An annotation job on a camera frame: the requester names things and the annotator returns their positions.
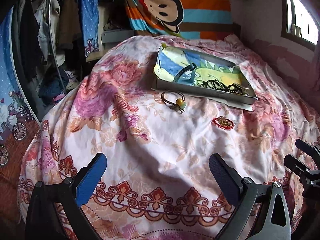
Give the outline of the red string gold pendant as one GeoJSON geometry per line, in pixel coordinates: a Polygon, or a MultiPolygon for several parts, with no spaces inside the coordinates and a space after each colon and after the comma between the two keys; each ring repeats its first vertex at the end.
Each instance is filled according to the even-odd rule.
{"type": "Polygon", "coordinates": [[[232,122],[232,120],[229,120],[225,116],[215,117],[212,120],[212,124],[224,130],[231,130],[234,128],[234,122],[232,122]]]}

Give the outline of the brown hair tie yellow bead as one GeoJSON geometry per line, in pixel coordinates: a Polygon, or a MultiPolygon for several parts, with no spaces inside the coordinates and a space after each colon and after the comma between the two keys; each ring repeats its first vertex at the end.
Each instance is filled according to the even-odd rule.
{"type": "Polygon", "coordinates": [[[163,91],[161,93],[162,102],[167,105],[171,110],[175,110],[176,112],[180,112],[183,114],[185,112],[185,108],[187,106],[185,95],[181,92],[175,92],[172,90],[163,91]],[[167,94],[175,95],[175,101],[170,101],[166,98],[167,94]]]}

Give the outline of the white paper under tray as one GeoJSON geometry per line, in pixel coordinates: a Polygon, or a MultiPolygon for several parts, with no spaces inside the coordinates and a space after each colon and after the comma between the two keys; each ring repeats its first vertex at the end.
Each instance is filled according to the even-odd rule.
{"type": "Polygon", "coordinates": [[[242,110],[249,111],[249,112],[253,111],[252,106],[245,104],[245,103],[233,102],[233,101],[228,101],[226,99],[220,99],[220,98],[211,98],[211,99],[215,100],[219,103],[224,103],[225,105],[227,105],[229,107],[234,107],[234,108],[242,109],[242,110]]]}

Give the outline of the blue dotted wardrobe curtain left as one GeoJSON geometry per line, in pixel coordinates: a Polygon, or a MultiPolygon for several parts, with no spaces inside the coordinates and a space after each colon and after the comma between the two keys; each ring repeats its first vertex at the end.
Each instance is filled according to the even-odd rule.
{"type": "Polygon", "coordinates": [[[16,73],[12,16],[10,9],[1,22],[1,167],[9,164],[11,151],[23,151],[39,129],[16,73]]]}

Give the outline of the blue dotted wardrobe curtain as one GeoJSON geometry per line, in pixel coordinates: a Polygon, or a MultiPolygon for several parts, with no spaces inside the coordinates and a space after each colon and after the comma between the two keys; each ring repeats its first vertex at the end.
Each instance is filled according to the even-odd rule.
{"type": "Polygon", "coordinates": [[[23,151],[39,129],[16,73],[12,16],[10,9],[1,22],[1,167],[9,164],[11,151],[23,151]]]}
{"type": "Polygon", "coordinates": [[[80,0],[81,27],[84,40],[85,57],[99,50],[99,0],[80,0]]]}

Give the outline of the floral pink bed quilt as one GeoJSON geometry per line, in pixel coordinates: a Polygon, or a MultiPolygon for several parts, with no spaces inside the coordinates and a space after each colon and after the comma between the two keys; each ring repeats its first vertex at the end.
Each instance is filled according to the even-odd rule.
{"type": "Polygon", "coordinates": [[[304,208],[302,184],[284,166],[295,147],[319,143],[319,114],[259,55],[231,35],[223,41],[135,36],[107,52],[81,85],[42,120],[22,159],[18,204],[26,218],[37,181],[75,176],[98,152],[107,169],[83,211],[103,239],[212,239],[233,211],[208,166],[218,153],[241,176],[281,184],[291,229],[304,208]],[[183,114],[151,90],[162,44],[197,50],[236,63],[258,100],[253,111],[187,97],[183,114]],[[224,130],[218,116],[234,122],[224,130]]]}

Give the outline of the grey shallow box tray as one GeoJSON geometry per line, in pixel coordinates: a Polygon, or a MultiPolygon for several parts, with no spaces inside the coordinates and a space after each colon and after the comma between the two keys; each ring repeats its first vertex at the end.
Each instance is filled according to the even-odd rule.
{"type": "Polygon", "coordinates": [[[252,105],[258,100],[240,67],[220,57],[162,44],[153,87],[252,105]]]}

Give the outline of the dinosaur print towel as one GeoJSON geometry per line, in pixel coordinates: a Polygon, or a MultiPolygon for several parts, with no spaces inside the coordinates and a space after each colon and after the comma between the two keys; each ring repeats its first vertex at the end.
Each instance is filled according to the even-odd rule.
{"type": "Polygon", "coordinates": [[[195,63],[197,68],[194,84],[188,86],[247,95],[248,88],[242,84],[242,72],[235,63],[195,50],[162,44],[153,72],[157,78],[175,83],[176,74],[191,63],[195,63]]]}

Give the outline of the barred window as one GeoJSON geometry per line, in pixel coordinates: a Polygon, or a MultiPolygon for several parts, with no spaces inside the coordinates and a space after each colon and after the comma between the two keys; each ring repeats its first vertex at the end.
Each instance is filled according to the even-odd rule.
{"type": "Polygon", "coordinates": [[[316,49],[319,26],[301,0],[281,0],[281,37],[311,51],[316,49]]]}

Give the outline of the grey bedside shelf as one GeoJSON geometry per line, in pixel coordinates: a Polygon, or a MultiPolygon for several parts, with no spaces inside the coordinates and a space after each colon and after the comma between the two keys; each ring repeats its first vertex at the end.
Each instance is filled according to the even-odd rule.
{"type": "Polygon", "coordinates": [[[101,33],[102,44],[122,42],[134,35],[133,30],[114,29],[101,33]]]}

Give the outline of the striped monkey cartoon blanket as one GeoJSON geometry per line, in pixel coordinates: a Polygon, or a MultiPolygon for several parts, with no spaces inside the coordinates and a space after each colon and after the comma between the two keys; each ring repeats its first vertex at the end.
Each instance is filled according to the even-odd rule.
{"type": "Polygon", "coordinates": [[[234,32],[229,0],[125,0],[138,35],[223,40],[234,32]]]}

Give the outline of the blue dotted wardrobe curtain right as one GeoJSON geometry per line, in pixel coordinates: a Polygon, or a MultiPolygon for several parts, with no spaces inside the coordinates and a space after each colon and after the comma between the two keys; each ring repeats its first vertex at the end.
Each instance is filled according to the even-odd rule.
{"type": "Polygon", "coordinates": [[[80,0],[81,27],[84,40],[85,57],[99,50],[99,0],[80,0]]]}

